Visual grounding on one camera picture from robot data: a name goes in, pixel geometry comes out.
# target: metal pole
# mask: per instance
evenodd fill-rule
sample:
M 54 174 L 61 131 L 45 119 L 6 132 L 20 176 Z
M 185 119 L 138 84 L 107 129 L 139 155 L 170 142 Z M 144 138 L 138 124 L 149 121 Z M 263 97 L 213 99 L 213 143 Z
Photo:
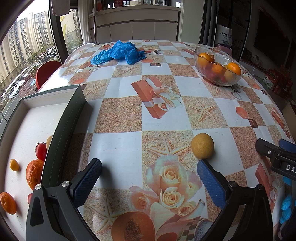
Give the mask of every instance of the metal pole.
M 94 43 L 97 43 L 97 37 L 96 37 L 96 6 L 97 6 L 97 2 L 96 0 L 94 0 Z

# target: printed rose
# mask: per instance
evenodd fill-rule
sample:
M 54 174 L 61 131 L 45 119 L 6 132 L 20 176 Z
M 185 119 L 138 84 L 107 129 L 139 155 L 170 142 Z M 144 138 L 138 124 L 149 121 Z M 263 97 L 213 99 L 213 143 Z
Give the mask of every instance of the printed rose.
M 178 188 L 170 187 L 164 192 L 160 191 L 159 203 L 169 210 L 180 207 L 183 201 L 184 195 L 178 192 Z
M 129 203 L 132 210 L 149 214 L 151 204 L 159 201 L 159 197 L 153 191 L 143 190 L 137 186 L 132 186 L 129 189 L 131 191 Z
M 190 214 L 196 207 L 196 202 L 184 202 L 179 208 L 173 209 L 172 211 L 179 215 L 180 217 L 184 217 L 187 214 Z
M 159 189 L 176 187 L 185 199 L 193 197 L 202 186 L 196 173 L 189 172 L 179 162 L 177 156 L 160 156 L 146 171 L 146 184 L 156 193 Z

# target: fruit bowl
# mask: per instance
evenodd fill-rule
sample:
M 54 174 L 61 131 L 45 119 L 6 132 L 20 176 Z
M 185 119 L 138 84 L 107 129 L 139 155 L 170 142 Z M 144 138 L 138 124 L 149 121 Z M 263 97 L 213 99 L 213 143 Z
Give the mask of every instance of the fruit bowl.
M 204 57 L 200 57 L 199 54 L 201 53 L 208 53 L 214 56 L 215 63 L 209 62 Z M 201 47 L 195 49 L 194 63 L 202 77 L 214 85 L 232 86 L 240 80 L 243 74 L 243 71 L 241 71 L 241 74 L 237 75 L 225 67 L 229 63 L 233 63 L 232 60 Z

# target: white plastic bag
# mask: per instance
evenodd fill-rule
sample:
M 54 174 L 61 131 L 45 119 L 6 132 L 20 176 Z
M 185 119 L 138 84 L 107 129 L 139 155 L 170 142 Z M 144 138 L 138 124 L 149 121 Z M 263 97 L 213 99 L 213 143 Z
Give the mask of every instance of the white plastic bag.
M 217 25 L 215 44 L 225 44 L 231 47 L 232 45 L 232 29 Z

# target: printed ribbon bow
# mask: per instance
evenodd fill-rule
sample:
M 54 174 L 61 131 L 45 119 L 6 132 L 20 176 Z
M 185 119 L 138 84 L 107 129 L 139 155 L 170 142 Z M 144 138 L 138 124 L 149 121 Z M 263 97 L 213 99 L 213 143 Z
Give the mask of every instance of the printed ribbon bow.
M 179 101 L 180 95 L 173 92 L 171 87 L 161 86 L 156 87 L 151 79 L 145 79 L 147 83 L 151 86 L 152 90 L 152 100 L 148 102 L 143 102 L 146 107 L 153 107 L 158 105 L 158 107 L 164 111 L 168 111 L 170 108 L 176 108 L 181 106 L 182 103 Z

